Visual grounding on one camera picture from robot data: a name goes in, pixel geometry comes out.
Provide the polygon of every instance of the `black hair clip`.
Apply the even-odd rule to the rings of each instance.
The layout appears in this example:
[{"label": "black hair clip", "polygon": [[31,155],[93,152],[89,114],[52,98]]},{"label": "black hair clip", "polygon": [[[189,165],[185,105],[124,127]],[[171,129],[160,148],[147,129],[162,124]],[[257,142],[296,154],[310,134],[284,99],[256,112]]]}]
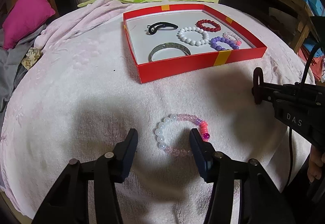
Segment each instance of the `black hair clip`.
[{"label": "black hair clip", "polygon": [[149,34],[153,35],[157,32],[158,29],[160,28],[166,28],[166,27],[172,27],[174,29],[177,29],[178,26],[169,22],[157,22],[152,25],[148,25],[148,32]]}]

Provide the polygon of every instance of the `bed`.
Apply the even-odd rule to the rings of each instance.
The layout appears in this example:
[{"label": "bed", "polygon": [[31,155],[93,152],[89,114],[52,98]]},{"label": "bed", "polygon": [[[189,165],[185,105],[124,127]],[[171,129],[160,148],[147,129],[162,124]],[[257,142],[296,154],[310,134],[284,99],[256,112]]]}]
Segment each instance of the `bed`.
[{"label": "bed", "polygon": [[[69,159],[97,159],[136,128],[139,144],[131,173],[116,186],[124,223],[203,223],[212,185],[200,178],[193,158],[173,158],[156,146],[153,130],[172,113],[205,119],[216,150],[235,160],[258,159],[278,189],[284,188],[290,164],[288,130],[273,117],[270,104],[254,104],[252,73],[259,66],[265,82],[294,83],[302,77],[303,63],[256,19],[205,3],[265,43],[264,56],[140,84],[122,13],[174,3],[97,0],[55,20],[35,40],[44,55],[14,91],[0,142],[3,189],[22,214],[34,217]],[[103,6],[106,11],[100,13]],[[87,20],[94,13],[97,17]],[[69,27],[78,16],[83,16],[83,24]],[[314,83],[311,72],[307,82]],[[191,123],[179,123],[168,131],[169,140],[188,149],[191,128]],[[294,133],[293,147],[292,179],[310,144]],[[92,190],[91,186],[89,216],[95,223]],[[238,207],[239,183],[235,182],[232,223],[238,218]]]}]

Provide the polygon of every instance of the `purple beaded bracelet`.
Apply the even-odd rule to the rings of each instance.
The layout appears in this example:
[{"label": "purple beaded bracelet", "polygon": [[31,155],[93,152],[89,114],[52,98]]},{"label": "purple beaded bracelet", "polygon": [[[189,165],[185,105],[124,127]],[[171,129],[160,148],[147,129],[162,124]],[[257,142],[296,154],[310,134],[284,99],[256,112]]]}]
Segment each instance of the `purple beaded bracelet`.
[{"label": "purple beaded bracelet", "polygon": [[157,141],[159,142],[159,149],[165,150],[166,153],[171,154],[172,156],[192,156],[192,151],[190,150],[178,150],[177,148],[173,148],[172,146],[168,146],[165,143],[165,137],[163,130],[170,125],[173,121],[191,121],[195,125],[199,126],[200,134],[203,139],[203,141],[208,141],[210,139],[210,134],[208,132],[208,123],[202,119],[199,119],[195,115],[189,115],[189,114],[172,114],[170,117],[164,118],[163,122],[160,122],[158,124],[158,128],[155,130],[155,134],[157,136]]},{"label": "purple beaded bracelet", "polygon": [[211,42],[211,46],[212,46],[212,48],[214,48],[214,49],[217,50],[217,51],[225,51],[225,50],[226,50],[225,48],[222,48],[220,45],[217,45],[217,42],[226,43],[226,44],[228,44],[231,48],[233,48],[234,50],[239,49],[239,46],[236,45],[236,44],[234,43],[234,41],[229,40],[228,38],[220,37],[220,36],[215,37],[215,38],[212,38],[210,42]]}]

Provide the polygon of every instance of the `red box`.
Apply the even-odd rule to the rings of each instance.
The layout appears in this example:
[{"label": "red box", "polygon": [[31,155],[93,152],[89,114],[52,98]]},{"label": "red box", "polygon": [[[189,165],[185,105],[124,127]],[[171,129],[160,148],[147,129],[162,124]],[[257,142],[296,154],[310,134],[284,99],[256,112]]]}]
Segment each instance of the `red box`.
[{"label": "red box", "polygon": [[[254,48],[205,52],[189,56],[181,56],[138,64],[133,53],[133,47],[127,26],[127,20],[144,15],[156,13],[159,14],[161,12],[165,13],[169,11],[176,12],[183,10],[203,11],[209,14],[220,22],[223,22],[227,27],[237,31],[240,35],[242,35],[242,37],[246,39],[246,41],[248,41],[252,46],[254,46]],[[146,83],[160,78],[178,75],[206,67],[261,58],[267,49],[265,44],[262,43],[252,33],[250,33],[247,29],[245,29],[240,24],[227,17],[226,15],[204,4],[171,4],[133,10],[125,12],[123,14],[123,21],[129,49],[132,54],[134,63],[138,69],[141,83]]]}]

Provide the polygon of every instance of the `human hand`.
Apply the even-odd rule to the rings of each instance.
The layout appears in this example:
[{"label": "human hand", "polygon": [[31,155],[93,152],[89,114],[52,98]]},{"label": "human hand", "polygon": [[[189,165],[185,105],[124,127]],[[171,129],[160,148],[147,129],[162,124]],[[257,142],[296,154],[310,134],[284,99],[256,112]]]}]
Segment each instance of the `human hand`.
[{"label": "human hand", "polygon": [[325,153],[322,154],[319,150],[317,150],[313,145],[310,148],[309,155],[309,166],[307,171],[307,176],[309,181],[312,183],[315,178],[320,179],[322,176],[322,166],[325,162]]}]

